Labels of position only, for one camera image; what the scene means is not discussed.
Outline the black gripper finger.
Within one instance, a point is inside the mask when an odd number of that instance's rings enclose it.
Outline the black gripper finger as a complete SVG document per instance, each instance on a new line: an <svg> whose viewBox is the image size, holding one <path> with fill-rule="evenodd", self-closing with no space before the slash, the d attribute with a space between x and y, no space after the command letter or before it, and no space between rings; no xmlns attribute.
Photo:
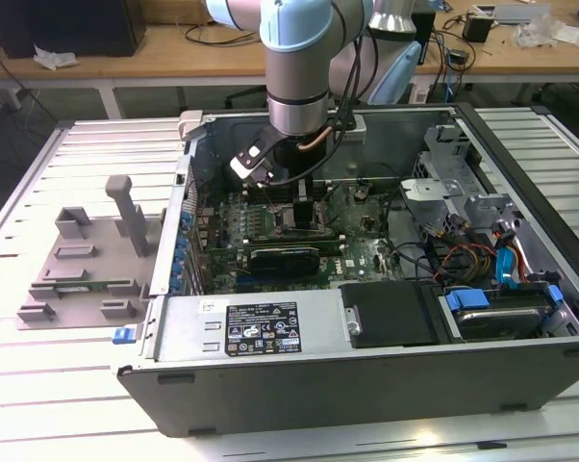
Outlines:
<svg viewBox="0 0 579 462"><path fill-rule="evenodd" d="M311 229L314 222L313 177L306 176L292 186L293 218L298 229Z"/></svg>

